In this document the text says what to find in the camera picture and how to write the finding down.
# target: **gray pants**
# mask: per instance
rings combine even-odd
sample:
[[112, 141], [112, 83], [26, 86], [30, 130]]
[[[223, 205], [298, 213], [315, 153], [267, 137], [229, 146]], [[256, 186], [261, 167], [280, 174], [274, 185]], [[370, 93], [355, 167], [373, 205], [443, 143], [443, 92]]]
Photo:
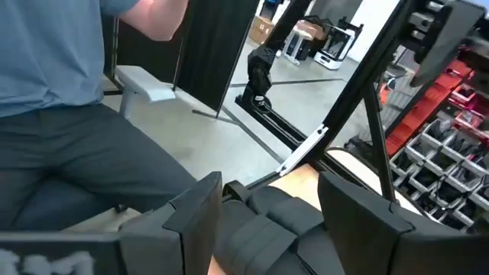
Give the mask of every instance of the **gray pants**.
[[57, 177], [140, 212], [196, 181], [165, 150], [104, 105], [0, 118], [0, 230], [40, 183]]

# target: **man's arm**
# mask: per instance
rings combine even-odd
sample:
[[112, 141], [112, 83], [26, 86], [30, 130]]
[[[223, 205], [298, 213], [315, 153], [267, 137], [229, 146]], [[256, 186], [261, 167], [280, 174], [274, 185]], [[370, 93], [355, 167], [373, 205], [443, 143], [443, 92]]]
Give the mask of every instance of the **man's arm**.
[[153, 40], [169, 41], [180, 26], [188, 0], [139, 0], [119, 18]]

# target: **white machine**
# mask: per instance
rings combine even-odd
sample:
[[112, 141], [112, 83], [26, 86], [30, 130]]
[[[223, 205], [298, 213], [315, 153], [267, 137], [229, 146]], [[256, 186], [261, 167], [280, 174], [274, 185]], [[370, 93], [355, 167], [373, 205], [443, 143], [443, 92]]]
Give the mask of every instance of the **white machine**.
[[330, 70], [337, 70], [342, 66], [354, 41], [355, 32], [353, 30], [332, 27], [325, 46], [316, 53], [314, 60]]

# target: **metal bracket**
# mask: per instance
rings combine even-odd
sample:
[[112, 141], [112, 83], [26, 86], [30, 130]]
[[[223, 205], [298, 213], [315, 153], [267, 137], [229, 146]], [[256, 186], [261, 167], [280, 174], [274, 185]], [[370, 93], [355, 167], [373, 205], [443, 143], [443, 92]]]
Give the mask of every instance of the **metal bracket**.
[[324, 137], [328, 128], [320, 125], [292, 154], [275, 170], [280, 176], [287, 175]]

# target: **blue t-shirt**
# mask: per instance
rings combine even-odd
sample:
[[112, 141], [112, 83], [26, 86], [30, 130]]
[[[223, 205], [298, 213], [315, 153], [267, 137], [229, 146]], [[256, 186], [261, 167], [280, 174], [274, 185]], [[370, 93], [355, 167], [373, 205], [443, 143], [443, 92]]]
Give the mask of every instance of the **blue t-shirt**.
[[101, 11], [138, 0], [1, 0], [0, 117], [102, 100]]

